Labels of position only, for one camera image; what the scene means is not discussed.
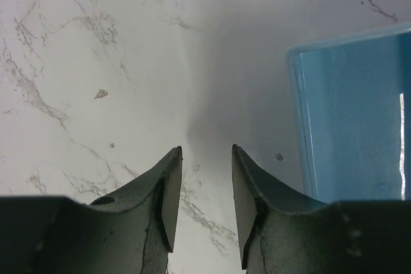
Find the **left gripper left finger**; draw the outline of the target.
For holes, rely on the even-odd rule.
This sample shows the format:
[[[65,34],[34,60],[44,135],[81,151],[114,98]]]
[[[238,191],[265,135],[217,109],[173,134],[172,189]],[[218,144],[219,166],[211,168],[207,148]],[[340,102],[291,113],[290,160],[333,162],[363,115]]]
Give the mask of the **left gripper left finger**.
[[[1,198],[2,273],[166,273],[182,149],[91,204],[64,196]]]

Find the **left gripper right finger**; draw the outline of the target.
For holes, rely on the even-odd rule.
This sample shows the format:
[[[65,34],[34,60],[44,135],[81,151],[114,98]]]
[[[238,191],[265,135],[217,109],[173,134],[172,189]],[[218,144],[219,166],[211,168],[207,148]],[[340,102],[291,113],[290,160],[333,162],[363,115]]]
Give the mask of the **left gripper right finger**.
[[[247,273],[409,273],[410,203],[306,196],[232,147],[241,267]]]

